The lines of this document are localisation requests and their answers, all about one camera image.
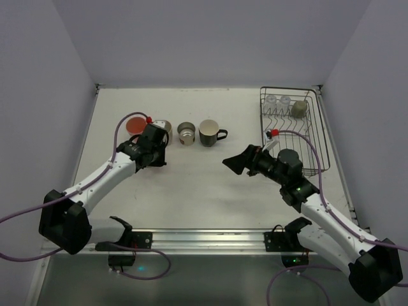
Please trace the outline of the black mug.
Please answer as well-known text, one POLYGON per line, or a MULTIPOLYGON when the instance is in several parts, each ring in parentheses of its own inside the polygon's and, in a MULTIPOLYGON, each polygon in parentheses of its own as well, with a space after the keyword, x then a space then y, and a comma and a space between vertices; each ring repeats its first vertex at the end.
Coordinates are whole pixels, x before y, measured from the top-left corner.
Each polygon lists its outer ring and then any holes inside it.
POLYGON ((227 138, 228 131, 220 129, 216 121, 206 119, 199 126, 200 142, 204 147, 212 147, 219 140, 227 138))

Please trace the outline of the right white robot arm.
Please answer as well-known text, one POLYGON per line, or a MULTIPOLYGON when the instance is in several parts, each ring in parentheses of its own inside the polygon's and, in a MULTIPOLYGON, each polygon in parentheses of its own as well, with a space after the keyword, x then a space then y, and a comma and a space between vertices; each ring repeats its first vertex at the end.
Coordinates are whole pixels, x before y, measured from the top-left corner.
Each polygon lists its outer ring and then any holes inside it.
POLYGON ((241 154, 223 160, 237 175, 262 174, 280 185, 286 204, 301 214, 287 224, 284 237, 290 247, 313 251, 345 274, 354 291, 373 303, 403 279, 396 245, 382 241, 355 225, 303 175, 296 151, 281 150, 272 157, 261 147, 249 145, 241 154))

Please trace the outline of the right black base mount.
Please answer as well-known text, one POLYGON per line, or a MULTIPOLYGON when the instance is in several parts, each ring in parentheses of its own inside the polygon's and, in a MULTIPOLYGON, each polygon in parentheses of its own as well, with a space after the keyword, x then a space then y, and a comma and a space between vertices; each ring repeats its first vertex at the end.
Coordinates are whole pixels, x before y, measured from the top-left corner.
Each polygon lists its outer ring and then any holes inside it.
POLYGON ((299 217, 286 226, 280 224, 263 233, 266 252, 279 252, 284 267, 307 266, 309 249, 301 246, 297 234, 312 222, 299 217))

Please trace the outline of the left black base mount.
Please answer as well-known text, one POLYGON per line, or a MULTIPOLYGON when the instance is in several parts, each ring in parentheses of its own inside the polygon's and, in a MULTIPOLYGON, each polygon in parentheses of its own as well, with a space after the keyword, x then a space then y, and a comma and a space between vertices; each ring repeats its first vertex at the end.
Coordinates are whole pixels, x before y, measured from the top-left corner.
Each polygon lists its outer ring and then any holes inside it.
MULTIPOLYGON (((133 231, 132 225, 116 216, 110 216, 109 220, 114 221, 117 224, 120 224, 121 228, 124 231, 117 240, 95 243, 96 251, 98 252, 123 251, 123 249, 119 248, 118 245, 121 247, 130 247, 132 249, 150 249, 152 245, 152 232, 133 231)), ((133 252, 132 255, 109 255, 108 266, 110 268, 120 268, 120 270, 123 272, 124 268, 133 266, 135 260, 136 252, 133 252)))

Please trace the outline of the right clear glass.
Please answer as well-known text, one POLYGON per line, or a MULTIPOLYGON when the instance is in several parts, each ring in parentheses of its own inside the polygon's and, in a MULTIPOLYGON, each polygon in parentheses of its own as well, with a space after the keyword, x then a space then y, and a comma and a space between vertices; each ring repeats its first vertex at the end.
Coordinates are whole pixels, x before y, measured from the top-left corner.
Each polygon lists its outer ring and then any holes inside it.
POLYGON ((279 112, 286 113, 291 104, 291 98, 289 96, 281 96, 277 102, 277 109, 279 112))

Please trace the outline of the aluminium mounting rail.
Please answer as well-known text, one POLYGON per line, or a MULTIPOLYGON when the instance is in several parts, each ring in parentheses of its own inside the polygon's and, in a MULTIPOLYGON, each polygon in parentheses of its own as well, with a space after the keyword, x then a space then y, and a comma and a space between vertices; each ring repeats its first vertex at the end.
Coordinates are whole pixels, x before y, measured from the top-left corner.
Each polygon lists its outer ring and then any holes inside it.
MULTIPOLYGON (((72 240, 77 247, 76 253, 95 251, 95 243, 117 240, 123 233, 120 224, 115 223, 107 228, 93 230, 88 241, 79 237, 72 240)), ((152 232, 150 249, 158 249, 167 253, 197 254, 204 252, 221 253, 261 253, 265 251, 263 233, 266 229, 133 229, 133 231, 152 232)), ((372 236, 361 230, 353 236, 341 229, 331 237, 315 224, 306 226, 297 234, 301 246, 306 249, 334 253, 336 256, 360 256, 373 246, 369 243, 372 236)))

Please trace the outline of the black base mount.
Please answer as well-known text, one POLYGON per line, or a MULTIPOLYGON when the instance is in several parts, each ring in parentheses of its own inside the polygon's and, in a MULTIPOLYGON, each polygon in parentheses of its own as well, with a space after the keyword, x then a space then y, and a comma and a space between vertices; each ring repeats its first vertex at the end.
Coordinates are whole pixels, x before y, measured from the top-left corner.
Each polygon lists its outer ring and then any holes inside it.
POLYGON ((307 266, 309 249, 301 246, 297 234, 312 222, 299 217, 286 226, 280 224, 263 233, 266 252, 279 252, 284 267, 307 266))
MULTIPOLYGON (((133 231, 132 225, 116 216, 110 216, 109 220, 114 221, 117 224, 120 224, 121 228, 124 231, 117 240, 95 243, 96 251, 98 252, 123 251, 123 249, 119 248, 118 245, 121 247, 130 247, 132 249, 150 249, 152 245, 152 232, 133 231)), ((124 268, 133 266, 135 260, 136 252, 133 252, 132 255, 109 255, 108 266, 110 268, 120 268, 120 270, 123 272, 124 268)))

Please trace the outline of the tall pink plastic cup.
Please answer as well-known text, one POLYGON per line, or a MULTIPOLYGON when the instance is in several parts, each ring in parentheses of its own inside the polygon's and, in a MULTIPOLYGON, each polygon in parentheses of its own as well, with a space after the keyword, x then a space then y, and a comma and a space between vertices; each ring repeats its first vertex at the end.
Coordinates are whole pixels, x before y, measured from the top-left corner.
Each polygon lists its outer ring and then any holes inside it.
POLYGON ((143 133, 147 121, 144 117, 132 117, 126 122, 126 131, 130 136, 140 135, 143 133))

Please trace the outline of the metal cup with cream label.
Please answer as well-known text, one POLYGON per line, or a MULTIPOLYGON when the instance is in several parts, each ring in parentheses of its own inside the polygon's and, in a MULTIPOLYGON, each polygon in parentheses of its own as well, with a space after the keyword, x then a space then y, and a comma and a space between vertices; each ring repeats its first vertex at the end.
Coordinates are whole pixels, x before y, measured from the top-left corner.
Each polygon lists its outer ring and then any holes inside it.
POLYGON ((196 128, 191 122, 182 122, 177 127, 179 141, 182 145, 190 146, 196 139, 196 128))

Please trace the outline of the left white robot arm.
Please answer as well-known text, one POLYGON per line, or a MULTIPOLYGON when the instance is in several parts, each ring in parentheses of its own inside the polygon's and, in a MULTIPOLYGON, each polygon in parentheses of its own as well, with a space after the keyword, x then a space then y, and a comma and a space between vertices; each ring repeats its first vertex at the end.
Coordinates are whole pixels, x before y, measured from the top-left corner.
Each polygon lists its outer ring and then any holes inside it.
POLYGON ((44 198, 39 233, 69 254, 87 244, 133 247, 133 227, 115 216, 91 219, 96 205, 123 180, 146 167, 166 165, 169 134, 164 121, 147 124, 143 132, 114 145, 111 158, 83 181, 63 192, 50 191, 44 198))

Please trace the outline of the beige plastic cup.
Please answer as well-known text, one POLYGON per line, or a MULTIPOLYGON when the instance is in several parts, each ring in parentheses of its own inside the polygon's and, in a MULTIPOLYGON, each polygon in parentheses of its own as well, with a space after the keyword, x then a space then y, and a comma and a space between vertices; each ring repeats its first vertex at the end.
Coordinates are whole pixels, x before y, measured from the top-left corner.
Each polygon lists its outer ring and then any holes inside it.
POLYGON ((168 145, 171 145, 172 140, 173 140, 173 130, 172 130, 172 125, 171 128, 167 131, 168 132, 168 145))

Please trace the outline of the grey-green ceramic cup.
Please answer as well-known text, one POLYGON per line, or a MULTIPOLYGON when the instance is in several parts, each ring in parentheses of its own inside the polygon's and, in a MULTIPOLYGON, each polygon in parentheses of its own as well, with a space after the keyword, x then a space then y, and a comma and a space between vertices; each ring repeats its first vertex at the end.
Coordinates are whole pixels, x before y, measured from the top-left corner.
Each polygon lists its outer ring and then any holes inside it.
POLYGON ((300 119, 306 115, 307 110, 308 110, 308 103, 305 100, 296 101, 291 108, 291 115, 294 118, 300 119))

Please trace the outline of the left clear glass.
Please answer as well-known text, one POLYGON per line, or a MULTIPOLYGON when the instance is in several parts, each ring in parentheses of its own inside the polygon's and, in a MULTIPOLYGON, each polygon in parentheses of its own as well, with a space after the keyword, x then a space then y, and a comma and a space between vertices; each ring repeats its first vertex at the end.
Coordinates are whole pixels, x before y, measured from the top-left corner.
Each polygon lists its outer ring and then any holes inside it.
POLYGON ((268 111, 274 111, 277 107, 277 97, 272 94, 268 94, 265 96, 263 109, 264 112, 267 113, 268 111))

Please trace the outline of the clear glass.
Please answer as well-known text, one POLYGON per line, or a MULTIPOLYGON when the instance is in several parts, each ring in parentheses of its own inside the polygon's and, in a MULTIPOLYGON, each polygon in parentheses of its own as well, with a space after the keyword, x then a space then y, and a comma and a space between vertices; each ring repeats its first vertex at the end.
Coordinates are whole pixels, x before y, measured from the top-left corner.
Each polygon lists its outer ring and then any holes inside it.
POLYGON ((263 109, 264 112, 267 113, 268 111, 274 111, 277 107, 277 97, 272 94, 268 94, 265 96, 263 109))
POLYGON ((277 109, 279 112, 286 113, 291 104, 291 98, 289 96, 281 96, 277 102, 277 109))

